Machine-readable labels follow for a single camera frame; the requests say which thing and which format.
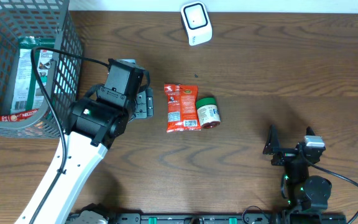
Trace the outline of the green lid jar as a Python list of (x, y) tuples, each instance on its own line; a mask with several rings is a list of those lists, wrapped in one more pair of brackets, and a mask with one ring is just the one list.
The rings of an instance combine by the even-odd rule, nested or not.
[(219, 110), (213, 97), (206, 97), (196, 102), (198, 120), (203, 129), (211, 129), (221, 124)]

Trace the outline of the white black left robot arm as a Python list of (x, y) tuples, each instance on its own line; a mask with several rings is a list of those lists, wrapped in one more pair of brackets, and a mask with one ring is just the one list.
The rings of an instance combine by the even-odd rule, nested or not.
[(74, 102), (64, 139), (18, 223), (65, 223), (85, 182), (129, 122), (153, 116), (149, 72), (134, 59), (109, 60), (106, 83)]

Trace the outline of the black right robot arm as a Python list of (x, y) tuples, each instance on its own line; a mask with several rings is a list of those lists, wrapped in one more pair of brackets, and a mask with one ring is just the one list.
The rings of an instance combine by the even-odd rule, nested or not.
[(263, 153), (272, 156), (271, 165), (284, 167), (281, 194), (288, 200), (292, 212), (322, 212), (328, 208), (332, 183), (321, 176), (310, 176), (308, 168), (320, 161), (326, 150), (321, 136), (311, 127), (295, 147), (281, 147), (274, 125), (269, 127)]

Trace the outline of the red snack bag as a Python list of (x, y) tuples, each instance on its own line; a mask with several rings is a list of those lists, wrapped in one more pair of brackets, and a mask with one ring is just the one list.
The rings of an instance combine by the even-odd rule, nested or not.
[(164, 84), (167, 96), (167, 132), (201, 129), (196, 111), (197, 85)]

